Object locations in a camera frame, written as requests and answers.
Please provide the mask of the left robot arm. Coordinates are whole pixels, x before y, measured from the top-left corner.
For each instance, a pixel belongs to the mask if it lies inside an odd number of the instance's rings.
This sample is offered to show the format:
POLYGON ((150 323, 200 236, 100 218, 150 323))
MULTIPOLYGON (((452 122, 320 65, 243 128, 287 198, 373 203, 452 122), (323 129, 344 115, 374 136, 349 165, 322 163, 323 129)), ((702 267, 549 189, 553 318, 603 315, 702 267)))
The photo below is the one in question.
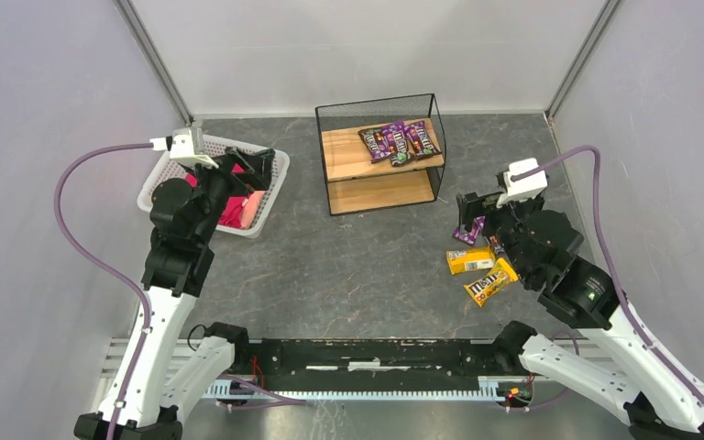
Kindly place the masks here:
POLYGON ((247 359, 246 330, 214 323, 190 359, 169 371, 214 260, 210 241, 226 206, 278 190, 287 157, 261 147, 231 147, 214 157, 178 156, 166 148, 164 156, 179 170, 150 194, 150 250, 141 280, 129 282, 139 300, 134 329, 98 408, 77 419, 73 433, 79 439, 178 439, 213 382, 247 359))

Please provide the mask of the yellow M&M candy bag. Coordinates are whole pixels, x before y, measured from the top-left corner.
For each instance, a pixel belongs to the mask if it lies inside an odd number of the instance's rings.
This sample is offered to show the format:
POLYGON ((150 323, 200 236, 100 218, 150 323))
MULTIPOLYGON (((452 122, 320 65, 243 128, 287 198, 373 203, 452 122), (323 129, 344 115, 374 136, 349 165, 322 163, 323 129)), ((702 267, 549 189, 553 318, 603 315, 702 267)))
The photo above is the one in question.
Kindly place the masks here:
POLYGON ((477 306, 484 304, 502 288, 518 281, 519 275, 506 258, 498 258, 482 278, 464 286, 466 293, 477 306))

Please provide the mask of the yellow candy bag backside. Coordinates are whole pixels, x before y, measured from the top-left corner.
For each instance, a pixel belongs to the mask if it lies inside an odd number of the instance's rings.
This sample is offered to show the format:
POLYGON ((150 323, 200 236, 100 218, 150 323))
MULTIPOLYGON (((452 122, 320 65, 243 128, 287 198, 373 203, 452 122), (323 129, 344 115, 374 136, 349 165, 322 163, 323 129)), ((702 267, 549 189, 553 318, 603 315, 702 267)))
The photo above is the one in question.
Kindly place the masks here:
POLYGON ((495 254, 489 247, 447 251, 445 257, 452 275, 488 270, 495 264, 495 254))

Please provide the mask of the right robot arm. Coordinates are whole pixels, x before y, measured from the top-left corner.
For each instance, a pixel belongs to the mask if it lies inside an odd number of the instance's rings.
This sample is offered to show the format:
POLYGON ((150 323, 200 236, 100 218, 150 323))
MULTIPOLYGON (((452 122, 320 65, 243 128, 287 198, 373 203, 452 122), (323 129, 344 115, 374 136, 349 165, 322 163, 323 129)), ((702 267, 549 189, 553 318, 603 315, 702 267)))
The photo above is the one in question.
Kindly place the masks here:
POLYGON ((704 382, 650 336, 611 276, 578 254, 583 235, 568 217, 545 209, 542 196, 498 205, 498 194, 460 194, 458 223, 481 235, 497 260, 495 270, 470 285, 472 296, 518 281, 538 293, 558 321, 593 342, 615 363, 601 368, 556 347, 518 321, 496 338, 504 362, 547 376, 612 413, 636 439, 704 439, 704 382))

